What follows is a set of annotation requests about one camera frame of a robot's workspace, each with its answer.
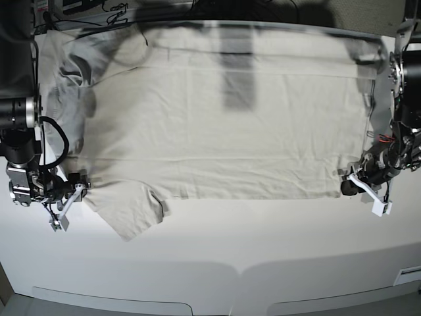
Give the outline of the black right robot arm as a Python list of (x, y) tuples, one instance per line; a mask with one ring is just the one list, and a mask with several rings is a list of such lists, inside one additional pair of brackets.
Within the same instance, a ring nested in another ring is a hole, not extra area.
[[(79, 173), (63, 180), (59, 165), (67, 157), (70, 143), (52, 118), (41, 114), (40, 98), (23, 97), (1, 100), (1, 156), (7, 160), (11, 199), (24, 207), (37, 202), (54, 204), (63, 210), (69, 203), (82, 201), (89, 182)], [(46, 139), (43, 125), (52, 126), (63, 142), (62, 153), (52, 163), (42, 163)]]

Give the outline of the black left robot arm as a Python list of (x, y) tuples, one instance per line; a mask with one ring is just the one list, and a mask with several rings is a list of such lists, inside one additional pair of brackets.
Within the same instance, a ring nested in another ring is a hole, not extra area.
[(354, 196), (364, 191), (351, 177), (377, 190), (402, 170), (420, 168), (420, 50), (408, 49), (419, 18), (406, 18), (395, 37), (394, 52), (389, 55), (391, 89), (391, 135), (380, 134), (341, 183), (341, 193)]

